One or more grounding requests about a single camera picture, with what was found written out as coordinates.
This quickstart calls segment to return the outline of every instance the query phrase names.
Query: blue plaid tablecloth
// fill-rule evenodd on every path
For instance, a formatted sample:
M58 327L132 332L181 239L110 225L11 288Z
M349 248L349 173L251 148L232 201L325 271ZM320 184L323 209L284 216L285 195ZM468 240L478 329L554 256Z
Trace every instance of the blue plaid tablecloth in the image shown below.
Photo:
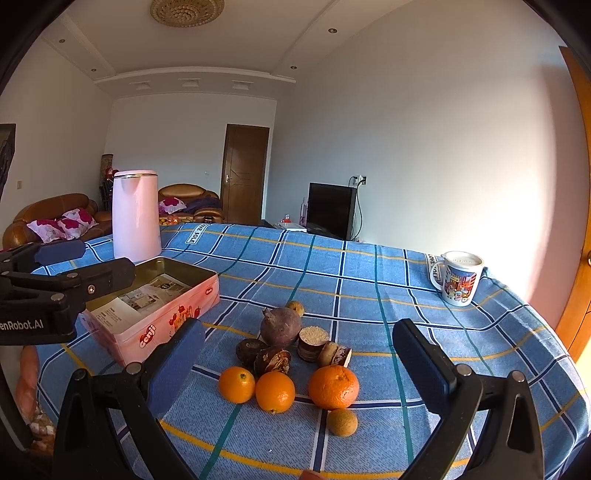
M504 377L521 370L537 408L546 478L556 478L589 432L589 399L573 361L553 330L529 305L485 269L469 307L443 303L428 279L429 255L299 232L239 225L184 224L162 228L163 255L217 271L221 301L201 316L206 346L178 399L161 419L164 430L201 480L297 478L303 469L328 478L398 478L439 418L430 414L391 349L392 325L410 318L455 363ZM113 258L111 237L87 243L84 257L43 269L47 274ZM351 437L331 436L326 412L307 396L314 365L294 353L292 408L271 416L256 401L235 406L217 391L217 379L238 364L236 344L257 336L263 307L290 299L306 308L304 325L318 325L350 346L350 368L361 391L351 406L359 418ZM120 370L77 324L68 345L39 346L38 397L57 419L72 372ZM479 413L448 475L457 477L483 426ZM150 475L118 412L118 436L134 471Z

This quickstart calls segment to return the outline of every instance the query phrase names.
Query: ceiling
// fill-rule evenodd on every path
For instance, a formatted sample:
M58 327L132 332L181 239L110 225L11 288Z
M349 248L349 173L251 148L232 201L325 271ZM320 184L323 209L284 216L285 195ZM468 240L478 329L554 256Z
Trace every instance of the ceiling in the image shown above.
M225 0L211 23L172 28L151 17L151 0L76 0L43 39L114 98L188 89L279 98L348 38L410 1Z

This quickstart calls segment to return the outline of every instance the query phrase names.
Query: mug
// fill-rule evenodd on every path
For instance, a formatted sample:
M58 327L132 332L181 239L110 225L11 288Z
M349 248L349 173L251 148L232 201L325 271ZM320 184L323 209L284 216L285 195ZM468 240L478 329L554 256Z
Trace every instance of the mug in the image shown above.
M467 252L451 251L442 255L431 266L429 279L433 286L441 292L441 297L454 307L466 307L474 298L484 261L477 255ZM435 278L437 266L440 269L441 283Z

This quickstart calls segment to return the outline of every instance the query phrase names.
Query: beet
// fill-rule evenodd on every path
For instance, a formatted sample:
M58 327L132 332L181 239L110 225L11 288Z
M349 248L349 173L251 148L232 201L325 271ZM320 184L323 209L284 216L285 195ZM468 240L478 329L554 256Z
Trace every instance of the beet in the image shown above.
M269 346L288 346L301 330L301 317L286 307L263 309L265 318L261 322L261 338Z

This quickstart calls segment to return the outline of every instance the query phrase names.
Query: chestnut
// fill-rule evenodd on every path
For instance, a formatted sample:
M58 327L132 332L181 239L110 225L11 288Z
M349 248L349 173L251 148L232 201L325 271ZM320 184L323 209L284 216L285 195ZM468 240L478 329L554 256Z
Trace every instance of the chestnut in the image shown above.
M287 375L290 370L291 354L280 346L273 346L259 352L255 359L255 375L260 377L277 370Z

